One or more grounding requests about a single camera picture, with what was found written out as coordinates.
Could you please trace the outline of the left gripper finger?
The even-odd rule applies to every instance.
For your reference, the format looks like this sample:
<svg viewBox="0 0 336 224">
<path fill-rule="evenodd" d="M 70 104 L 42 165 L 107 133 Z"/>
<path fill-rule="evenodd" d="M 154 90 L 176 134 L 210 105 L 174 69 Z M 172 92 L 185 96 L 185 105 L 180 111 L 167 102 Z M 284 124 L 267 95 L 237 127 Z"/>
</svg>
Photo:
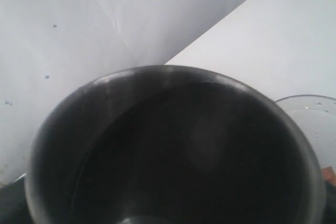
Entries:
<svg viewBox="0 0 336 224">
<path fill-rule="evenodd" d="M 27 207 L 25 174 L 1 188 L 1 223 L 34 223 Z"/>
</svg>

